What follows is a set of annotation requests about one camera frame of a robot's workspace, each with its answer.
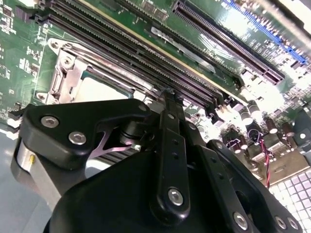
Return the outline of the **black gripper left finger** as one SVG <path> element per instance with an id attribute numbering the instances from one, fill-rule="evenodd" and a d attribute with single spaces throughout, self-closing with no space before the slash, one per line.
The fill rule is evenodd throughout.
<path id="1" fill-rule="evenodd" d="M 52 212 L 75 185 L 139 152 L 184 152 L 178 100 L 155 112 L 137 99 L 28 106 L 22 110 L 13 164 Z"/>

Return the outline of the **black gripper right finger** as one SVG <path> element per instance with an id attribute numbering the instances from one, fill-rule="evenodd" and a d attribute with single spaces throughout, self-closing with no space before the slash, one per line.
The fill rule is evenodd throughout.
<path id="1" fill-rule="evenodd" d="M 181 233 L 300 233 L 293 215 L 219 140 L 205 142 L 178 100 L 190 169 L 189 217 Z"/>

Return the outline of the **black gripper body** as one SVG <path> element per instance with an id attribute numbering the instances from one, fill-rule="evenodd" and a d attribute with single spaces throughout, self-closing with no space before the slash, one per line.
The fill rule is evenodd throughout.
<path id="1" fill-rule="evenodd" d="M 139 152 L 68 190 L 51 233 L 232 233 L 232 212 L 184 152 Z"/>

